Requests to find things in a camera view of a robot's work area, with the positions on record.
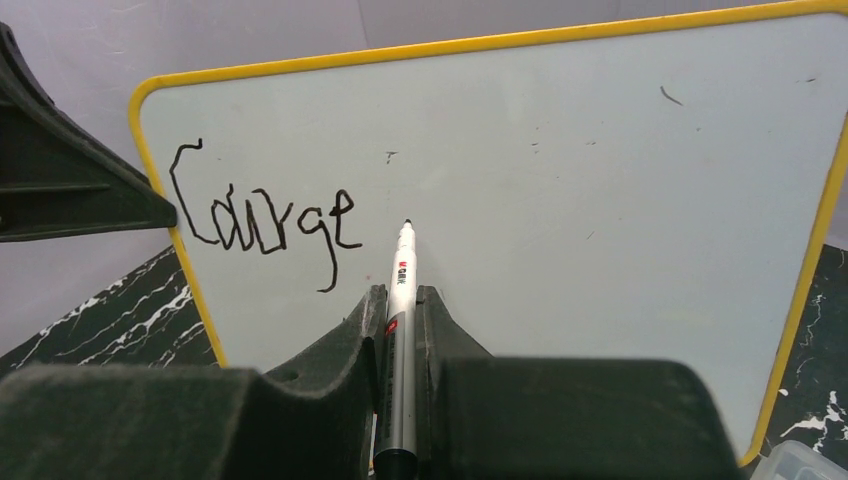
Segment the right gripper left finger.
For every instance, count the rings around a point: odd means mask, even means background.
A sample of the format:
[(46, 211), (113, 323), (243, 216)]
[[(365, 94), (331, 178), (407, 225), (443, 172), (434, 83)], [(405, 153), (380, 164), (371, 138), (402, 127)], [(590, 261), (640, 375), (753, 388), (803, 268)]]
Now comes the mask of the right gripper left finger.
[(1, 383), (5, 479), (364, 479), (387, 292), (247, 368), (43, 365)]

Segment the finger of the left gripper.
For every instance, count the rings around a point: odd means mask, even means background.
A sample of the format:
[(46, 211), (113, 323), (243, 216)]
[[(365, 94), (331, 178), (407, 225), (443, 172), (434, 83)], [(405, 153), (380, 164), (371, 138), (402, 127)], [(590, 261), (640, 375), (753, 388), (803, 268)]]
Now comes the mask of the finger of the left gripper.
[(169, 228), (174, 205), (62, 112), (1, 26), (1, 239)]

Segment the yellow framed whiteboard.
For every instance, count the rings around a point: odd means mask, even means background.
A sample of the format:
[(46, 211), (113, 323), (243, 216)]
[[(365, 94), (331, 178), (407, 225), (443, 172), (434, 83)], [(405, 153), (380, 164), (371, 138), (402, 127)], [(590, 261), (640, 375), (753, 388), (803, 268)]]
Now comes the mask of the yellow framed whiteboard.
[(745, 464), (847, 168), (847, 5), (163, 75), (129, 122), (221, 364), (316, 341), (411, 220), (489, 352), (682, 362)]

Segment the white whiteboard marker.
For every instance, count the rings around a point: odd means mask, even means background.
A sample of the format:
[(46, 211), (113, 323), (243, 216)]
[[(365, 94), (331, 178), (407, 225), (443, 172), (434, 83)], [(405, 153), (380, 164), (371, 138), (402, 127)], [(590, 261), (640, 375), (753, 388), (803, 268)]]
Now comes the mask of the white whiteboard marker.
[(416, 434), (416, 236), (404, 221), (397, 239), (388, 287), (384, 330), (383, 391), (376, 425), (373, 464), (378, 479), (414, 479)]

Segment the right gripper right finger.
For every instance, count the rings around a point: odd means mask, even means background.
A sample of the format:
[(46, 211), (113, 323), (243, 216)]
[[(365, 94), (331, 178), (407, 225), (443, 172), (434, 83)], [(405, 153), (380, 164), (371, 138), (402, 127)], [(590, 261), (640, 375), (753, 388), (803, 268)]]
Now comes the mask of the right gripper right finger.
[(417, 292), (423, 479), (740, 479), (712, 397), (658, 359), (495, 356)]

